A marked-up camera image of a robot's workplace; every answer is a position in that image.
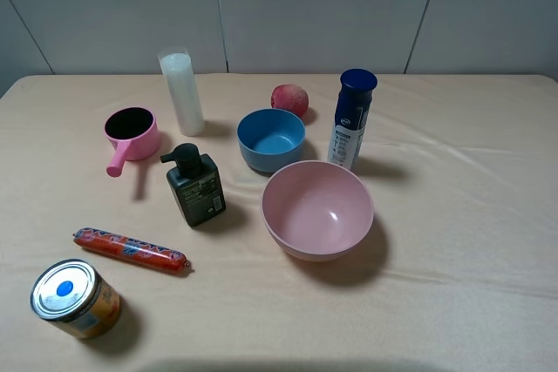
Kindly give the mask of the tin can with orange label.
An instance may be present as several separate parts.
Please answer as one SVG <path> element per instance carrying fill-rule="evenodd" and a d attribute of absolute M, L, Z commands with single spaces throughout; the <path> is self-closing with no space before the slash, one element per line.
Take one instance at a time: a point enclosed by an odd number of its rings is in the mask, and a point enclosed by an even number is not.
<path fill-rule="evenodd" d="M 31 290 L 30 305 L 41 320 L 78 339 L 90 339 L 116 324 L 121 299 L 91 264 L 67 259 L 39 275 Z"/>

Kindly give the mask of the black pump soap bottle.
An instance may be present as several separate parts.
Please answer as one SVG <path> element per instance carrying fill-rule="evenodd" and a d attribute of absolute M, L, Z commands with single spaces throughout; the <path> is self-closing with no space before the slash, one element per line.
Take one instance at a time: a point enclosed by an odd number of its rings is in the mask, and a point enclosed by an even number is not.
<path fill-rule="evenodd" d="M 190 227 L 197 227 L 226 210 L 218 167 L 208 154 L 200 154 L 195 144 L 177 145 L 162 155 L 160 161 L 175 163 L 167 172 L 167 182 Z"/>

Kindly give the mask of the blue plastic bowl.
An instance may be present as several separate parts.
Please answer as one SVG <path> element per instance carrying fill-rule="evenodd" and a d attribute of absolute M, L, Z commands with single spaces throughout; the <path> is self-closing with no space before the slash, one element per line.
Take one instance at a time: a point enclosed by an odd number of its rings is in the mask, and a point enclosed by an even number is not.
<path fill-rule="evenodd" d="M 251 112 L 236 133 L 241 155 L 255 171 L 274 173 L 302 157 L 305 124 L 292 112 L 275 108 Z"/>

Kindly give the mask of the red apple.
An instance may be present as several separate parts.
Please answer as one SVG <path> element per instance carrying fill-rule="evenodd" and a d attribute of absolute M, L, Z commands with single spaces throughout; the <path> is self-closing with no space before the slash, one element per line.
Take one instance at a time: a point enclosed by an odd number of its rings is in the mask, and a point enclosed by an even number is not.
<path fill-rule="evenodd" d="M 278 85 L 272 91 L 270 103 L 272 108 L 283 109 L 301 117 L 309 108 L 309 96 L 298 85 Z"/>

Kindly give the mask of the tall white candle jar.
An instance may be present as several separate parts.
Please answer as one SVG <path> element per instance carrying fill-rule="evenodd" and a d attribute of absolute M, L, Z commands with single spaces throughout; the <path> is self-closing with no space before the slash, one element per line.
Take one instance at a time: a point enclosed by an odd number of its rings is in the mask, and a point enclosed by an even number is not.
<path fill-rule="evenodd" d="M 163 50 L 158 59 L 174 104 L 180 132 L 188 137 L 201 134 L 205 123 L 192 58 L 185 48 L 169 48 Z"/>

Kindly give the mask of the beige tablecloth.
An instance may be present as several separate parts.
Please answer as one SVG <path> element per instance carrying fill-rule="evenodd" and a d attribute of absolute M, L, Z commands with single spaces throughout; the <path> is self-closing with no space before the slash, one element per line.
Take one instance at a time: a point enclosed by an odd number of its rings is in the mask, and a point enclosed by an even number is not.
<path fill-rule="evenodd" d="M 554 371 L 557 368 L 557 84 L 543 76 L 383 75 L 357 174 L 370 235 L 329 263 L 270 238 L 266 179 L 238 122 L 274 87 L 310 96 L 307 159 L 327 155 L 336 75 L 197 78 L 226 212 L 191 229 L 157 159 L 105 172 L 105 120 L 152 110 L 182 142 L 163 77 L 29 76 L 1 100 L 4 371 Z M 91 227 L 184 253 L 170 274 L 96 254 Z M 30 294 L 55 263 L 91 264 L 118 292 L 104 334 L 41 320 Z"/>

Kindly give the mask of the red packaged sausage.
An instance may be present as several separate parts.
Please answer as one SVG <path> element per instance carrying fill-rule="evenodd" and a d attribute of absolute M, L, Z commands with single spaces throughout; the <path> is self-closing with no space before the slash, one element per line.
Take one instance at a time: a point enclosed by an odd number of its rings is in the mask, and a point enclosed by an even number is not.
<path fill-rule="evenodd" d="M 83 249 L 170 274 L 183 274 L 192 269 L 187 256 L 177 250 L 120 234 L 86 227 L 72 235 Z"/>

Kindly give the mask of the large pink bowl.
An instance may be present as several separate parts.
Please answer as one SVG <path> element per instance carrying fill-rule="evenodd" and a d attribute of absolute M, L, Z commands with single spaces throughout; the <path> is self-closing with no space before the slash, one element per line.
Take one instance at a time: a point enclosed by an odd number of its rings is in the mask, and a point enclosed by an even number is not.
<path fill-rule="evenodd" d="M 344 256 L 367 236 L 375 216 L 360 178 L 319 160 L 299 161 L 273 174 L 262 192 L 261 211 L 276 244 L 306 261 Z"/>

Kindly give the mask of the navy and white spray bottle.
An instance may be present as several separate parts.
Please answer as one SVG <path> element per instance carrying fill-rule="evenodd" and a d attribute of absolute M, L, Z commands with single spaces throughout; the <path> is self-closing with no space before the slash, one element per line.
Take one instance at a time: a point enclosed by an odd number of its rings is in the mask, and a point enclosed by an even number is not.
<path fill-rule="evenodd" d="M 349 69 L 342 73 L 340 83 L 328 161 L 353 170 L 364 140 L 372 93 L 378 80 L 365 69 Z"/>

